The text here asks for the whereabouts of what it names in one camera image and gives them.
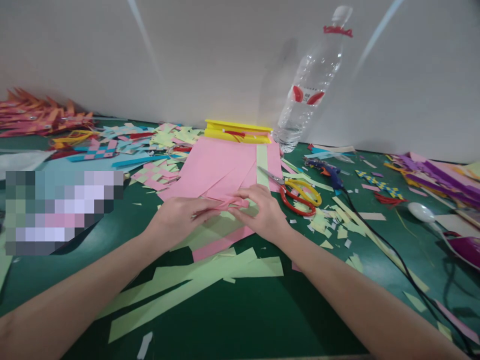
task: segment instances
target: black cable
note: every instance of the black cable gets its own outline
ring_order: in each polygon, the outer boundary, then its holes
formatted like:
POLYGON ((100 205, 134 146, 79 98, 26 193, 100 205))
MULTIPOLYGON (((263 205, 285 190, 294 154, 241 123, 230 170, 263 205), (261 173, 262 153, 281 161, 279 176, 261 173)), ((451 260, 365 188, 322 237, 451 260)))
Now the black cable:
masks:
POLYGON ((359 212, 357 211, 357 209, 355 208, 353 202, 352 202, 352 199, 350 199, 350 195, 349 193, 347 192, 347 190, 343 187, 342 188, 343 192, 345 193, 347 199, 348 199, 348 203, 350 205, 350 207, 353 209, 353 212, 363 221, 363 223, 376 235, 378 236, 385 244, 387 244, 396 254, 396 256, 398 257, 398 259, 400 260, 401 264, 403 265, 403 268, 405 269, 405 276, 406 278, 408 279, 408 281, 412 284, 412 286, 415 288, 415 290, 421 295, 422 297, 422 300, 425 302, 425 304, 427 305, 427 308, 430 310, 430 312, 432 313, 433 317, 436 318, 435 314, 432 312, 432 310, 430 309, 430 307, 428 306, 428 303, 425 301, 425 299, 428 300, 428 302, 450 323, 450 325, 455 329, 455 331, 458 333, 458 335, 460 335, 463 343, 465 344, 465 348, 466 348, 466 354, 470 357, 470 358, 473 358, 473 359, 476 359, 476 355, 474 354, 473 350, 472 350, 472 347, 470 346, 470 343, 469 343, 469 339, 460 331, 460 329, 439 309, 437 303, 435 303, 435 301, 433 301, 427 294, 425 294, 425 292, 422 291, 422 289, 419 288, 419 286, 417 285, 417 283, 414 281, 412 275, 410 274, 410 271, 409 271, 409 268, 407 267, 407 264, 405 264, 403 258, 400 256, 399 252, 397 251, 397 249, 395 249, 392 244, 390 244, 382 235, 380 235, 377 231, 375 231, 375 229, 373 227, 371 227, 366 221, 365 219, 359 214, 359 212))

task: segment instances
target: hand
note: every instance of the hand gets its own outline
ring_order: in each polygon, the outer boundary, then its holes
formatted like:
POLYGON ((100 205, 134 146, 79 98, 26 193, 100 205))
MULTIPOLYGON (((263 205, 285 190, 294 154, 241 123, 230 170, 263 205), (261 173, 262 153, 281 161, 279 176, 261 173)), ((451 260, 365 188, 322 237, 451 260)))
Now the hand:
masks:
POLYGON ((279 203, 272 197, 266 186, 255 184, 238 190, 233 196, 251 199, 258 205, 259 212, 255 217, 234 207, 229 208, 228 211, 265 240, 277 245, 286 234, 292 231, 279 203))
POLYGON ((140 237, 158 242, 166 252, 183 241, 200 224, 220 214, 220 201, 172 197, 158 209, 140 237))

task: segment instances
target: scissor blade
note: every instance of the scissor blade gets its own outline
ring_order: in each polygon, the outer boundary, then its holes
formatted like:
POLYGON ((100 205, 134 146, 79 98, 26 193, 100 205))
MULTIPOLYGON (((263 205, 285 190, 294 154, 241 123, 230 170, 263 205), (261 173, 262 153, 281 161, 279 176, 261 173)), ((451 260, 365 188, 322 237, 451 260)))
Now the scissor blade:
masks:
POLYGON ((274 182, 276 182, 278 185, 283 185, 285 182, 282 178, 280 177, 277 177, 275 175, 273 175, 271 172, 269 172, 268 170, 266 170, 265 168, 261 167, 261 166, 258 166, 258 168, 260 170, 262 170, 270 179, 272 179, 274 182))

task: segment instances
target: scissors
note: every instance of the scissors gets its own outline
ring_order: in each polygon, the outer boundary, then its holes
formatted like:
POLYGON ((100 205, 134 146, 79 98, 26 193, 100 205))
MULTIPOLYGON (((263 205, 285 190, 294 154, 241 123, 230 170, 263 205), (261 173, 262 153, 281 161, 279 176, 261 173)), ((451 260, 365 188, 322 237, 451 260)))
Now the scissors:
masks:
POLYGON ((295 179, 288 179, 287 181, 284 181, 281 177, 277 177, 277 176, 273 175, 271 172, 268 172, 263 167, 259 166, 258 168, 260 170, 262 170, 270 179, 272 179, 274 182, 276 182, 278 185, 280 185, 281 200, 290 210, 294 211, 295 213, 297 213, 301 216, 311 217, 311 216, 315 215, 316 207, 320 206, 320 204, 322 203, 322 198, 320 197, 320 194, 309 183, 306 183, 306 182, 300 181, 300 180, 295 180, 295 179), (301 196, 304 197, 304 199, 299 197, 299 196, 293 195, 287 189, 287 185, 292 187, 293 189, 297 190, 298 193, 301 196), (312 199, 312 198, 308 197, 307 194, 305 194, 305 192, 302 190, 301 187, 305 187, 308 190, 310 190, 310 192, 313 194, 313 196, 315 196, 315 199, 312 199), (307 205, 311 209, 311 212, 304 212, 304 211, 298 210, 296 207, 294 207, 292 204, 290 204, 287 201, 287 196, 286 195, 288 195, 289 197, 291 197, 294 200, 297 200, 299 203, 307 205))

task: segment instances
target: red scissors handle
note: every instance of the red scissors handle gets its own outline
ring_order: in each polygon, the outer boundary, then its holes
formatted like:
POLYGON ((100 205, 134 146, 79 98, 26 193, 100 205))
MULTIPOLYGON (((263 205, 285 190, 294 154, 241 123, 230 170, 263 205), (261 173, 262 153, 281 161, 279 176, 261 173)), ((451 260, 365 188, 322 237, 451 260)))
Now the red scissors handle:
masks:
POLYGON ((311 202, 308 202, 307 200, 304 200, 302 199, 301 197, 298 197, 298 196, 295 196, 293 195, 285 185, 280 185, 280 196, 281 196, 281 200, 283 201, 283 203, 290 209, 292 210, 293 212, 297 213, 298 215, 301 215, 301 216, 306 216, 306 217, 311 217, 313 215, 315 215, 315 212, 317 211, 315 206, 311 203, 311 202), (311 212, 303 212, 301 210, 298 210, 296 207, 294 207, 291 203, 288 202, 287 200, 287 196, 288 195, 289 197, 291 197, 292 199, 294 200, 297 200, 298 202, 302 203, 302 204, 305 204, 307 205, 310 209, 311 209, 311 212))

